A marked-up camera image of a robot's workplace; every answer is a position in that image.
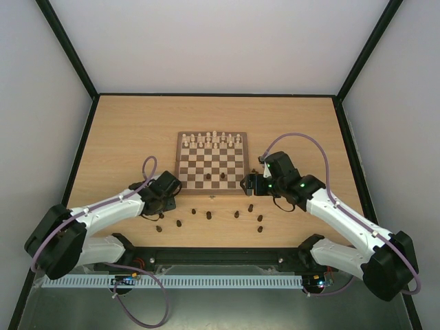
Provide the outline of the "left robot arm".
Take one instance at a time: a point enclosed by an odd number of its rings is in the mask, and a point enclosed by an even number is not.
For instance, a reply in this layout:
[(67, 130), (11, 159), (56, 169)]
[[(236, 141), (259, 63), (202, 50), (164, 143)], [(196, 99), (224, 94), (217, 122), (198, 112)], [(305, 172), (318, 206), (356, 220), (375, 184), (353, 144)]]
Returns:
[(24, 250), (35, 268), (58, 279), (75, 267), (96, 263), (128, 263), (131, 246), (121, 234), (96, 237), (113, 224), (138, 216), (159, 215), (176, 208), (182, 183), (164, 171), (150, 182), (131, 184), (116, 196), (79, 208), (52, 206), (28, 237)]

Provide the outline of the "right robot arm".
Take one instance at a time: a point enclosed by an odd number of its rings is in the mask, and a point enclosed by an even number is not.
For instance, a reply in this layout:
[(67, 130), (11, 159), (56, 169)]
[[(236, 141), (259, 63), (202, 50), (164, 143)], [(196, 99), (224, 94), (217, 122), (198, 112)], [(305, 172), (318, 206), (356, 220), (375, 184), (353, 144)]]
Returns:
[(248, 196), (281, 197), (323, 220), (341, 234), (343, 246), (314, 234), (300, 245), (300, 262), (307, 269), (319, 265), (346, 272), (364, 282), (369, 291), (390, 301), (419, 273), (413, 240), (402, 231), (393, 234), (341, 202), (313, 175), (302, 176), (289, 156), (280, 151), (262, 160), (264, 171), (240, 182)]

